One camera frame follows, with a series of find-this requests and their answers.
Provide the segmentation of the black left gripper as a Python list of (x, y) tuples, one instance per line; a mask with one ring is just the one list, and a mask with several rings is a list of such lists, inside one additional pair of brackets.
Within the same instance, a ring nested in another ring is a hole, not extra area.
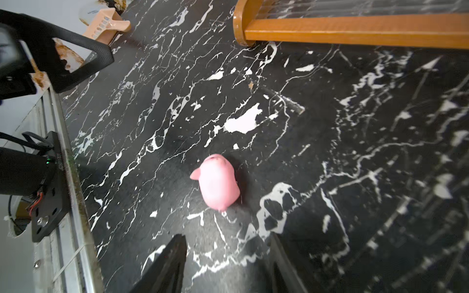
[(45, 78), (57, 93), (113, 63), (109, 46), (54, 24), (1, 11), (1, 100), (35, 95)]

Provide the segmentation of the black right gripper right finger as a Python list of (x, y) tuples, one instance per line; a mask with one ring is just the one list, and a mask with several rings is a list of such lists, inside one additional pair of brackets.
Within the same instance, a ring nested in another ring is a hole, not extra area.
[(269, 272), (274, 293), (310, 293), (297, 251), (281, 235), (271, 236)]

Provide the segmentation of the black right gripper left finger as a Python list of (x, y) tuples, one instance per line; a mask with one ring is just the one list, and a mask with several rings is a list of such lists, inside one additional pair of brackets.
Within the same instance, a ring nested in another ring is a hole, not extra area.
[(176, 234), (130, 292), (180, 293), (187, 247), (186, 237)]

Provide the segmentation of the pink pig toy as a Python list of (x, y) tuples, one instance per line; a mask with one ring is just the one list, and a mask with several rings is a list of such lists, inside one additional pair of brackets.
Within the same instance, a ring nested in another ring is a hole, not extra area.
[(219, 154), (207, 157), (190, 179), (199, 182), (206, 205), (219, 212), (226, 211), (241, 194), (233, 166)]

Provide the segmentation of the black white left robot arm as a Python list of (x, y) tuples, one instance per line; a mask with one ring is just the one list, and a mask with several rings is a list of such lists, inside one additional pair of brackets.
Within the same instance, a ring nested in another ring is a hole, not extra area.
[[(57, 52), (55, 39), (87, 48), (96, 53), (96, 58), (70, 73)], [(105, 44), (25, 14), (1, 11), (2, 100), (36, 94), (31, 76), (36, 69), (45, 72), (55, 91), (62, 93), (113, 61), (111, 49)], [(1, 134), (1, 139), (38, 151), (33, 155), (1, 148), (2, 194), (31, 195), (40, 186), (49, 184), (58, 166), (56, 159), (46, 158), (54, 148), (52, 144), (37, 144), (6, 134)]]

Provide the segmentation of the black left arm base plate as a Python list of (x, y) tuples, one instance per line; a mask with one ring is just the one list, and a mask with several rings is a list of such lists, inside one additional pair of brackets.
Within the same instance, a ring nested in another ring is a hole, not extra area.
[(71, 210), (70, 195), (65, 171), (65, 156), (61, 149), (59, 135), (50, 131), (46, 138), (53, 145), (47, 152), (48, 166), (55, 167), (54, 175), (45, 187), (41, 188), (43, 197), (32, 210), (32, 241), (39, 243), (49, 236)]

